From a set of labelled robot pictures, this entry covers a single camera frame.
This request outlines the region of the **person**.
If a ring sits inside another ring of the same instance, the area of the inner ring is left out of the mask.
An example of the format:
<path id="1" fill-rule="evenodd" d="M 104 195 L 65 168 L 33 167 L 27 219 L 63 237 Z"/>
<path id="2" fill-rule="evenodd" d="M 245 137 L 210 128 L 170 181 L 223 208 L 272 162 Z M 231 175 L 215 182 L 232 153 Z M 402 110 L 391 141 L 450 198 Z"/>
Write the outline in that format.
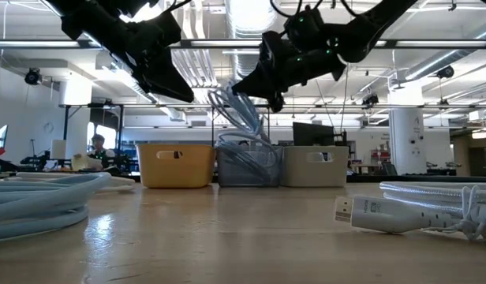
<path id="1" fill-rule="evenodd" d="M 88 152 L 88 156 L 93 159 L 98 159 L 102 167 L 108 167 L 110 161 L 115 157 L 115 153 L 111 149 L 106 149 L 104 147 L 105 138 L 102 135 L 95 134 L 92 137 L 92 149 Z"/>

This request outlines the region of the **white plastic bin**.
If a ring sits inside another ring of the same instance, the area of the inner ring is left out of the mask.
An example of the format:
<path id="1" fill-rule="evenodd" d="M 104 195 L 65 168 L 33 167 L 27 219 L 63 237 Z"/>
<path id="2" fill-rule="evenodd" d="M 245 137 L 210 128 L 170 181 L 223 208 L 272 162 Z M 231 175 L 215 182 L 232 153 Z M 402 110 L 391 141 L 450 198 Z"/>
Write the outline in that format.
<path id="1" fill-rule="evenodd" d="M 280 185 L 293 188 L 342 188 L 346 185 L 346 146 L 283 148 Z"/>

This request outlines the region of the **black table frame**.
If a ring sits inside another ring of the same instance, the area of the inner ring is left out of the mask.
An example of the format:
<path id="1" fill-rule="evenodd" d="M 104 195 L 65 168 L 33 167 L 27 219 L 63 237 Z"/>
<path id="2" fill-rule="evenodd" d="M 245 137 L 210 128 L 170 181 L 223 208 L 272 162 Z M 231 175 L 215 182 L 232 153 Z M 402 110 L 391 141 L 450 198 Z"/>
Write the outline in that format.
<path id="1" fill-rule="evenodd" d="M 127 181 L 141 182 L 148 188 L 200 188 L 210 183 L 218 183 L 218 176 L 208 175 L 200 177 L 187 177 L 186 175 L 169 177 L 137 177 L 137 176 L 113 176 L 115 184 Z M 458 177 L 458 176 L 432 176 L 432 175 L 402 175 L 402 176 L 373 176 L 373 175 L 348 175 L 348 183 L 380 183 L 383 181 L 404 181 L 404 182 L 486 182 L 486 177 Z"/>

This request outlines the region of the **grey plastic bin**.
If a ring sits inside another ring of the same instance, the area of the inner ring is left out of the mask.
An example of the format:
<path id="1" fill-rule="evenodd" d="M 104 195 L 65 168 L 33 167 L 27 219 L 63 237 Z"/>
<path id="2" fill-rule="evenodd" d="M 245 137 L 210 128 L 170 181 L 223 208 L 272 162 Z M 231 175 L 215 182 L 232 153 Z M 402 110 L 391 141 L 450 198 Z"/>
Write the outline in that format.
<path id="1" fill-rule="evenodd" d="M 280 146 L 219 147 L 218 183 L 222 187 L 277 187 L 282 150 Z"/>

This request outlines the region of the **black metal rig frame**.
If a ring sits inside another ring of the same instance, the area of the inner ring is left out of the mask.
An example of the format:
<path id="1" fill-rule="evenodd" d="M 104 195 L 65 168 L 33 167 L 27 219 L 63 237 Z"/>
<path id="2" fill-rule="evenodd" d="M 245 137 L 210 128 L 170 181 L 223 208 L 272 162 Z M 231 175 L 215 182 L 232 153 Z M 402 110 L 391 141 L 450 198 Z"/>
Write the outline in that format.
<path id="1" fill-rule="evenodd" d="M 116 117 L 116 155 L 122 151 L 122 133 L 124 126 L 125 106 L 115 103 L 88 103 L 88 104 L 60 104 L 64 110 L 62 139 L 66 141 L 66 157 L 69 159 L 75 154 L 86 154 L 88 142 L 92 136 L 88 135 L 93 110 L 100 110 L 101 121 L 106 120 L 106 112 L 111 112 Z"/>

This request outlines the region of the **yellow plastic bin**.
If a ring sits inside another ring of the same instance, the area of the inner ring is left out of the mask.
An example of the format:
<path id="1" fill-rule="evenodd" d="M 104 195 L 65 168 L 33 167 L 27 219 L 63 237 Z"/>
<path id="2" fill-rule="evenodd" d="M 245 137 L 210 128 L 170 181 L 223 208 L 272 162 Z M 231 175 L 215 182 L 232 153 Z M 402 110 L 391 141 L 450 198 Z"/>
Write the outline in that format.
<path id="1" fill-rule="evenodd" d="M 149 189 L 197 189 L 211 183 L 215 149 L 202 144 L 138 144 L 140 180 Z"/>

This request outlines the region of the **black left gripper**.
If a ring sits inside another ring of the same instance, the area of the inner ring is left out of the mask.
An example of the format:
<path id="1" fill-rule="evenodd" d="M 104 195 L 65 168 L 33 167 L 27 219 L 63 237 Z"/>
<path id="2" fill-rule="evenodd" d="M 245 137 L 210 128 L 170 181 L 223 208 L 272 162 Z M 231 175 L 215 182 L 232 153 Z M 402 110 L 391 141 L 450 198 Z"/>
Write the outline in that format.
<path id="1" fill-rule="evenodd" d="M 118 57 L 144 91 L 193 102 L 193 90 L 174 66 L 171 49 L 159 44 L 151 25 L 146 21 L 110 21 L 107 29 L 115 37 Z"/>

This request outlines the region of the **white pillar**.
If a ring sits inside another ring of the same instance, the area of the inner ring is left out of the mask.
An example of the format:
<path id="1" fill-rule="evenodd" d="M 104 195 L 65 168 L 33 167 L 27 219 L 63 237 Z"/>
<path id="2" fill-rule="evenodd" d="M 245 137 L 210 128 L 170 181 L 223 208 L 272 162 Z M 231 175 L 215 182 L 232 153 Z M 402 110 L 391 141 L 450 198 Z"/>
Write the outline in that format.
<path id="1" fill-rule="evenodd" d="M 424 105 L 421 87 L 397 87 L 388 102 L 391 161 L 397 174 L 425 174 Z"/>

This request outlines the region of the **overhead light bar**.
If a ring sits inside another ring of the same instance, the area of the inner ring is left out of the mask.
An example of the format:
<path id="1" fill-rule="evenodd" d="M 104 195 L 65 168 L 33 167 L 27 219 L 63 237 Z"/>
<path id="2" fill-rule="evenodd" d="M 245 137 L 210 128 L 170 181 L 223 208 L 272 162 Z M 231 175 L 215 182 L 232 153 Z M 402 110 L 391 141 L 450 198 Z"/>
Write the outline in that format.
<path id="1" fill-rule="evenodd" d="M 257 49 L 258 39 L 183 39 L 171 45 L 172 49 Z M 91 40 L 15 40 L 0 39 L 0 49 L 101 49 Z M 375 49 L 434 49 L 434 50 L 486 50 L 486 39 L 383 39 Z"/>

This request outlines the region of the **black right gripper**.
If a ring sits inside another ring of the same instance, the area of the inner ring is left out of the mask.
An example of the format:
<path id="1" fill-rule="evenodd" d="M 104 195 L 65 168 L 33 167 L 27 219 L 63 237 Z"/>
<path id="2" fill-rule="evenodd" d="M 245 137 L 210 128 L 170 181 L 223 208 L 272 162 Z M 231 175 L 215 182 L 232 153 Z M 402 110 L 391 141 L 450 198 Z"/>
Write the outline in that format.
<path id="1" fill-rule="evenodd" d="M 287 55 L 278 60 L 259 60 L 256 68 L 245 78 L 231 87 L 234 93 L 267 99 L 273 113 L 279 113 L 285 100 L 283 92 L 309 80 L 330 73 L 339 80 L 346 64 L 332 50 L 316 49 L 306 53 Z"/>

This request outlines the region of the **black monitor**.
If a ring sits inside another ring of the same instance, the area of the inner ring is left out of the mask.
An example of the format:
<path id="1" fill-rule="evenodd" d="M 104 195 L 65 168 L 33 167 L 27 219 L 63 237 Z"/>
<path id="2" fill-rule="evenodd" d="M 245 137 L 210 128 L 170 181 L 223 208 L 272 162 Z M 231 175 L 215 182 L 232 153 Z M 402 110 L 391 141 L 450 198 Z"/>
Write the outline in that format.
<path id="1" fill-rule="evenodd" d="M 335 144 L 334 128 L 326 125 L 293 123 L 294 146 L 333 146 Z"/>

